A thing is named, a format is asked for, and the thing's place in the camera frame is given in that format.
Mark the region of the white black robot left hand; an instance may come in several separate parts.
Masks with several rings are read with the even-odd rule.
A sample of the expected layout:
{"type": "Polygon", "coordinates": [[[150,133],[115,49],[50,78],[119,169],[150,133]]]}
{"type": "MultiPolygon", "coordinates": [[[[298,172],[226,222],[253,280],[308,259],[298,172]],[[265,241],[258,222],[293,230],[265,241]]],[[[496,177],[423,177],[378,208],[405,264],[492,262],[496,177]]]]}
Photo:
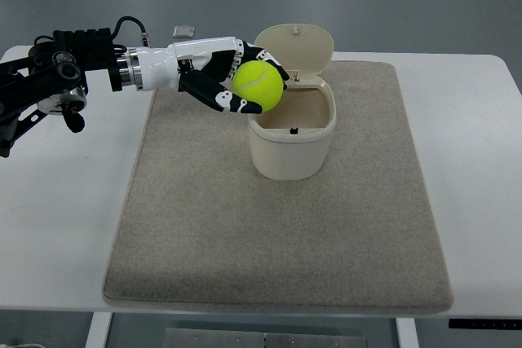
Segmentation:
{"type": "Polygon", "coordinates": [[[186,92],[219,112],[260,114],[259,101],[227,90],[237,70],[255,60],[273,66],[285,82],[289,74],[266,50],[236,37],[219,37],[173,43],[166,48],[139,47],[128,55],[130,82],[138,90],[171,88],[186,92]]]}

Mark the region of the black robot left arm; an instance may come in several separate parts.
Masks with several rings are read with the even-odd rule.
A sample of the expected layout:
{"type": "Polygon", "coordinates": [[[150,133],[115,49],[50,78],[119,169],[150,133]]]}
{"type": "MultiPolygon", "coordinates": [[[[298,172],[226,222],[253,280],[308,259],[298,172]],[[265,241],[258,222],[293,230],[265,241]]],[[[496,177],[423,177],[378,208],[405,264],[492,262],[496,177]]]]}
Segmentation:
{"type": "Polygon", "coordinates": [[[2,157],[8,157],[15,141],[48,115],[63,117],[73,133],[81,132],[88,72],[106,70],[113,91],[143,86],[137,52],[113,42],[127,21],[139,27],[140,40],[149,47],[143,23],[125,15],[113,29],[40,35],[26,57],[1,64],[2,157]]]}

